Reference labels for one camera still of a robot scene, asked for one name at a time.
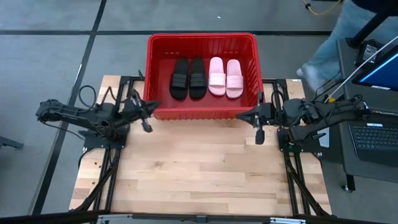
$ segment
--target person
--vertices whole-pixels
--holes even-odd
[[[318,93],[323,91],[327,80],[339,78],[340,71],[336,41],[354,37],[388,1],[396,0],[345,0],[341,14],[329,38],[321,44],[312,58],[297,70],[297,75],[305,79],[310,88]],[[366,39],[388,43],[398,35],[398,10],[389,16]]]

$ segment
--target black metal frame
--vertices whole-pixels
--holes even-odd
[[[124,86],[128,85],[128,90],[130,90],[133,88],[135,81],[144,81],[144,76],[142,75],[140,70],[138,70],[138,75],[139,75],[138,77],[122,76],[120,78],[118,94],[116,95],[116,102],[115,102],[117,109],[119,109],[120,104],[123,102],[122,97],[123,97]],[[127,91],[126,98],[129,98],[130,96],[131,96],[131,91]],[[120,155],[121,155],[122,149],[125,147],[126,140],[124,140],[124,142],[122,144],[116,144],[116,145],[115,144],[103,144],[103,143],[100,143],[100,144],[101,145],[99,146],[97,142],[92,142],[92,141],[85,142],[85,147],[90,148],[90,149],[95,148],[95,147],[98,148],[98,147],[105,146],[105,153],[104,153],[103,162],[101,165],[101,170],[99,173],[99,181],[97,183],[97,186],[93,189],[93,191],[86,198],[86,200],[82,203],[82,205],[80,205],[78,208],[76,208],[76,210],[88,210],[88,208],[93,203],[93,201],[94,201],[93,210],[99,210],[103,187],[109,178],[110,178],[110,181],[109,181],[108,193],[106,195],[104,209],[106,211],[110,211],[110,209],[111,209],[114,185],[116,182],[116,175],[118,174]],[[115,155],[114,155],[113,159],[111,158],[112,149],[115,150]]]
[[[289,100],[289,92],[287,91],[287,83],[286,80],[282,79],[275,79],[275,80],[268,80],[263,79],[263,83],[271,84],[272,90],[281,91],[283,93],[282,101]],[[282,110],[282,102],[280,101],[280,97],[275,94],[275,107],[277,111]],[[301,152],[311,152],[303,149],[297,149],[297,147],[290,146],[286,140],[286,133],[284,132],[284,127],[282,125],[279,126],[278,129],[278,141],[280,146],[280,151],[284,154],[284,161],[286,167],[286,174],[287,174],[287,183],[289,186],[289,195],[290,195],[290,202],[292,205],[292,212],[293,215],[299,215],[299,210],[297,208],[297,198],[295,194],[294,184],[297,184],[301,191],[301,197],[303,202],[303,210],[305,215],[311,215],[310,206],[312,207],[313,211],[320,216],[330,216],[321,206],[317,203],[317,201],[312,197],[311,193],[305,186],[304,174],[303,174],[303,167],[301,163],[300,153]],[[292,161],[290,160],[290,153],[293,154],[296,170],[293,167]]]

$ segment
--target laptop screen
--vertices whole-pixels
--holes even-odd
[[[398,52],[358,80],[359,83],[385,90],[398,90]]]

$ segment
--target gray floor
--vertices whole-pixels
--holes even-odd
[[[100,2],[0,0],[0,29],[91,30]],[[331,3],[313,5],[322,11]],[[331,30],[337,15],[338,9],[327,16],[313,16],[301,0],[108,0],[99,29]],[[148,38],[97,36],[82,84],[98,88],[105,74],[137,75],[138,69],[145,72]],[[258,35],[263,77],[295,78],[296,69],[325,39]],[[55,134],[54,129],[38,123],[34,113],[39,102],[47,98],[66,103],[87,41],[86,35],[0,35],[0,135],[25,142],[20,151],[8,147],[0,150],[0,217],[28,213]],[[44,213],[67,211],[82,145],[67,134]],[[347,194],[340,189],[345,181],[342,167],[325,163],[323,170],[335,215],[387,223],[398,220],[393,204],[398,200],[397,184],[356,177],[357,191]]]

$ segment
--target wooden tabletop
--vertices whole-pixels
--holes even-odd
[[[120,76],[105,75],[98,99],[108,86],[116,93]],[[299,80],[287,80],[290,98],[303,98]],[[142,95],[144,82],[134,88]],[[264,84],[266,100],[272,86]],[[131,124],[122,150],[111,211],[207,215],[291,216],[289,188],[276,127],[265,126],[266,140],[255,145],[256,130],[240,120],[159,121]],[[104,149],[81,161],[70,208],[95,187]],[[305,183],[324,210],[330,205],[319,161],[301,153]],[[104,207],[104,188],[100,208]],[[298,208],[303,213],[296,186]]]

